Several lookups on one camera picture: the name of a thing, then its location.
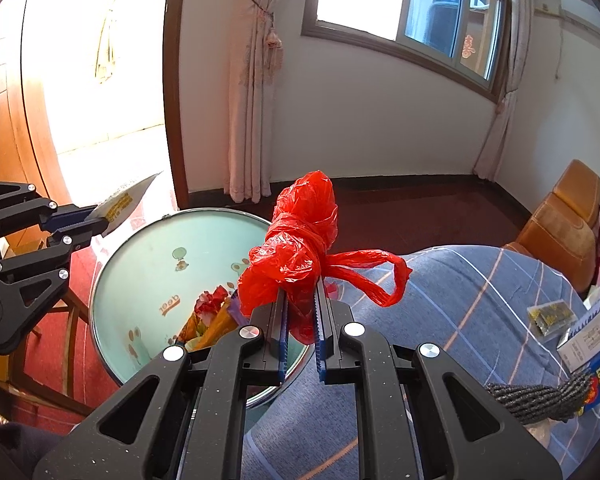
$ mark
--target small plastic packet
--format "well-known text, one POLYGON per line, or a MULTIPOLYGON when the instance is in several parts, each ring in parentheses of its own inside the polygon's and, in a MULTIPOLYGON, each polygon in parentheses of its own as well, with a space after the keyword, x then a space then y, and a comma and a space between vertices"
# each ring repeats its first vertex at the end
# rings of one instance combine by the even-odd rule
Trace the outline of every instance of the small plastic packet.
POLYGON ((560 335, 578 320, 564 300, 530 306, 526 311, 532 329, 544 340, 560 335))

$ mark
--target curtain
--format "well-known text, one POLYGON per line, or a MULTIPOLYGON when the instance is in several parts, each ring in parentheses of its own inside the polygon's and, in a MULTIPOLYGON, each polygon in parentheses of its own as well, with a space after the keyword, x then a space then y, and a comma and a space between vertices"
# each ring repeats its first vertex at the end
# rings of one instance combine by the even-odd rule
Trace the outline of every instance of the curtain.
POLYGON ((496 107, 496 115, 474 165, 476 175, 491 181, 498 174, 505 143, 512 131, 518 86, 525 69, 534 14, 534 0, 511 0, 511 3, 511 44, 505 94, 496 107))
POLYGON ((236 202, 271 195, 274 76, 283 48, 274 0, 236 0, 230 30, 229 153, 224 192, 236 202))

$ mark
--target white wall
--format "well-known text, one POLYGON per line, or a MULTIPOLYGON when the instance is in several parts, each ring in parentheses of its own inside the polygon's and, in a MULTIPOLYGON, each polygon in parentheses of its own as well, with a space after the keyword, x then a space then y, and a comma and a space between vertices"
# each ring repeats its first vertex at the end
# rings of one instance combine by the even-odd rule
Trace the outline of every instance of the white wall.
MULTIPOLYGON (((543 3, 558 11, 559 0, 536 0, 537 7, 543 3)), ((600 175, 600 40, 555 18, 538 15, 533 27, 498 175, 498 182, 529 210, 539 205, 573 158, 600 175), (564 41, 556 79, 561 26, 564 41)))
MULTIPOLYGON (((180 105, 190 190, 222 187, 227 152, 227 38, 233 0, 184 0, 180 105)), ((304 0, 279 0, 285 47, 274 110, 274 181, 470 173, 494 104, 384 54, 300 36, 304 0)))

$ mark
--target chair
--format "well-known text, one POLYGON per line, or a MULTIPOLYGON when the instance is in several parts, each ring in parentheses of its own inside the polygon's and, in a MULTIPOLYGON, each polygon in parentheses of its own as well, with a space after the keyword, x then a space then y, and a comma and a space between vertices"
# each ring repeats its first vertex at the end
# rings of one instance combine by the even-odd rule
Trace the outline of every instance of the chair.
POLYGON ((599 216, 600 177, 580 160, 572 160, 516 241, 504 248, 559 270, 582 294, 596 272, 599 216))
MULTIPOLYGON (((50 314, 61 312, 68 313, 62 356, 62 392, 56 392, 25 373, 28 337, 20 343, 15 352, 8 356, 0 356, 0 389, 35 406, 48 406, 87 416, 93 409, 74 398, 74 355, 78 319, 88 324, 89 313, 87 306, 71 290, 53 307, 50 314)), ((29 337, 44 337, 44 333, 36 328, 29 337)))

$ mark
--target tied plastic bag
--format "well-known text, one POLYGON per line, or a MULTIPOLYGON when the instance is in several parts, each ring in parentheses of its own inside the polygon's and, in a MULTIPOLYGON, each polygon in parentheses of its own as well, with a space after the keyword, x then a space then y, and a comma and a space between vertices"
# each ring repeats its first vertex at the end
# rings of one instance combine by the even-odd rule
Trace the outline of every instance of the tied plastic bag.
POLYGON ((411 269, 400 256, 379 250, 326 254, 338 235, 338 206, 329 178, 308 173, 284 189, 273 211, 264 244, 249 251, 250 266, 238 279, 242 313, 275 301, 281 287, 290 300, 289 332, 301 343, 314 342, 314 288, 320 276, 346 280, 379 306, 402 298, 411 269), (395 290, 387 293, 355 270, 394 264, 395 290))

